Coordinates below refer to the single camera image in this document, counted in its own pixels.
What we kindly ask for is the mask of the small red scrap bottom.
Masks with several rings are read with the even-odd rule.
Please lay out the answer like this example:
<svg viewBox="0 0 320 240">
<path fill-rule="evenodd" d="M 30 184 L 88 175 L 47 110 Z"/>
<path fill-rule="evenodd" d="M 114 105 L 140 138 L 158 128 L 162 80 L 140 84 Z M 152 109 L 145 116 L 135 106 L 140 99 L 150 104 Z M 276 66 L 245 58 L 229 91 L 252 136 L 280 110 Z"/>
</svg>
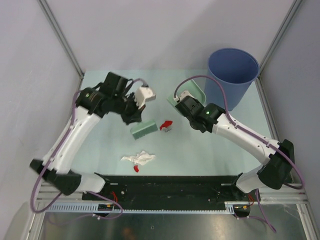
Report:
<svg viewBox="0 0 320 240">
<path fill-rule="evenodd" d="M 135 166 L 133 167 L 133 169 L 134 169 L 134 171 L 135 171 L 136 173 L 139 172 L 139 167 L 138 167 L 138 165 L 135 165 Z"/>
</svg>

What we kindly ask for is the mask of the small green hand brush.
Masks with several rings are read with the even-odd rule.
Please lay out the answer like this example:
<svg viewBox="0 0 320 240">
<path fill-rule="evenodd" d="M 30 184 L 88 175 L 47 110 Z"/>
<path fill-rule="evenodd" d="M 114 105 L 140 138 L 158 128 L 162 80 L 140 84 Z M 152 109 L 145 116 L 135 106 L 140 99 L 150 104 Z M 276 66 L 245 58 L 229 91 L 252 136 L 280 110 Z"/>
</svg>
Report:
<svg viewBox="0 0 320 240">
<path fill-rule="evenodd" d="M 140 122 L 130 129 L 130 133 L 135 140 L 140 139 L 148 134 L 158 131 L 157 123 L 155 120 L 148 120 Z"/>
</svg>

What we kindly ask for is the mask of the white paper scrap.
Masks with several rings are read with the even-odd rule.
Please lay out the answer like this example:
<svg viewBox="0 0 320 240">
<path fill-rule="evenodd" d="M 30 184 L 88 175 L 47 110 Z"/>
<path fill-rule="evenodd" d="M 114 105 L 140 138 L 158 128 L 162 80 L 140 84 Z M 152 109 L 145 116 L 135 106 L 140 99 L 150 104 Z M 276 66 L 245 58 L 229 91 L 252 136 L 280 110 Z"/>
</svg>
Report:
<svg viewBox="0 0 320 240">
<path fill-rule="evenodd" d="M 149 154 L 148 152 L 143 150 L 140 153 L 137 153 L 136 155 L 123 156 L 120 160 L 129 161 L 135 165 L 144 166 L 145 164 L 154 160 L 155 158 L 155 154 Z"/>
</svg>

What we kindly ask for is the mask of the red grey paper scrap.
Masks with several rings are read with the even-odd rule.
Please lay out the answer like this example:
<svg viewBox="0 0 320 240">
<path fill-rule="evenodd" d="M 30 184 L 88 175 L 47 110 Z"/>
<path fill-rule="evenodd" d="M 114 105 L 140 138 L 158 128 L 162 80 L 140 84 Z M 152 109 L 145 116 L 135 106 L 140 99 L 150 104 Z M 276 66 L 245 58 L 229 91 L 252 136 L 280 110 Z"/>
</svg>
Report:
<svg viewBox="0 0 320 240">
<path fill-rule="evenodd" d="M 172 129 L 173 121 L 165 120 L 164 123 L 159 127 L 159 130 L 162 132 L 169 132 Z"/>
</svg>

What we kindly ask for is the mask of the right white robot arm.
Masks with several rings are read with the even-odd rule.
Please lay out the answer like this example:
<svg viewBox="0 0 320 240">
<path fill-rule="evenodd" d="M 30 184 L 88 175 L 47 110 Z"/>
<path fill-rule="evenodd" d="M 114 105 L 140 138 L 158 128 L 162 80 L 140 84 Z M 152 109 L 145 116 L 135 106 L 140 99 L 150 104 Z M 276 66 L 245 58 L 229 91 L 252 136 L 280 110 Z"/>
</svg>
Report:
<svg viewBox="0 0 320 240">
<path fill-rule="evenodd" d="M 259 162 L 260 166 L 240 173 L 230 188 L 231 196 L 242 201 L 252 190 L 269 187 L 279 190 L 292 166 L 287 158 L 294 153 L 293 144 L 264 137 L 232 118 L 225 109 L 214 103 L 204 106 L 191 95 L 175 97 L 175 108 L 189 121 L 194 130 L 209 132 L 235 143 Z"/>
</svg>

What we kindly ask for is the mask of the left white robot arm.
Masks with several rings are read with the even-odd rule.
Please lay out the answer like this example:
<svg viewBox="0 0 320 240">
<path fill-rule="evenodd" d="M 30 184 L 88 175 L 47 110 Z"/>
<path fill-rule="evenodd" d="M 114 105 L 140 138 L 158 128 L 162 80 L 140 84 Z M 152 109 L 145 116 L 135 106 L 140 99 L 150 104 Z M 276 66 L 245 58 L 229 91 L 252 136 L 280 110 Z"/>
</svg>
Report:
<svg viewBox="0 0 320 240">
<path fill-rule="evenodd" d="M 103 177 L 97 173 L 77 173 L 72 163 L 91 130 L 108 113 L 120 115 L 126 125 L 142 121 L 146 102 L 154 100 L 156 95 L 145 81 L 129 93 L 134 83 L 133 79 L 109 72 L 104 82 L 75 95 L 70 120 L 58 140 L 42 159 L 33 159 L 30 163 L 40 179 L 65 196 L 76 191 L 93 192 L 100 200 L 110 196 L 111 188 Z"/>
</svg>

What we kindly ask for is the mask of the green plastic dustpan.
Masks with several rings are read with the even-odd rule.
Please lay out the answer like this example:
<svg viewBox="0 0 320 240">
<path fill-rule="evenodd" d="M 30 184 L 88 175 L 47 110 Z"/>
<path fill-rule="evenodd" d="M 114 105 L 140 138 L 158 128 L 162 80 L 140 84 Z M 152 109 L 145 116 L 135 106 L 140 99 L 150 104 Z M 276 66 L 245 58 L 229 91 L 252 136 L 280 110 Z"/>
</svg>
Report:
<svg viewBox="0 0 320 240">
<path fill-rule="evenodd" d="M 176 93 L 176 96 L 179 96 L 183 91 L 189 91 L 193 98 L 197 99 L 203 105 L 206 103 L 206 95 L 203 90 L 198 86 L 198 84 L 193 80 L 189 80 L 182 84 Z M 175 108 L 178 102 L 174 101 L 174 94 L 171 94 L 166 100 L 167 102 Z"/>
</svg>

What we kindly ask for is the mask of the blue plastic waste bin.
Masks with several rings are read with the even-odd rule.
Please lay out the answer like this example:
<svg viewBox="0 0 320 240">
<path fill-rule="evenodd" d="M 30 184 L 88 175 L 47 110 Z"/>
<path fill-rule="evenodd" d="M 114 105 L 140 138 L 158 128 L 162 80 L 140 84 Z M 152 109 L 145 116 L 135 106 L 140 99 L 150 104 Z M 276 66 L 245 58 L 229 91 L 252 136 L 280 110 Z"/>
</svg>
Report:
<svg viewBox="0 0 320 240">
<path fill-rule="evenodd" d="M 222 48 L 208 58 L 207 76 L 223 87 L 229 111 L 240 103 L 259 73 L 258 61 L 242 49 Z"/>
</svg>

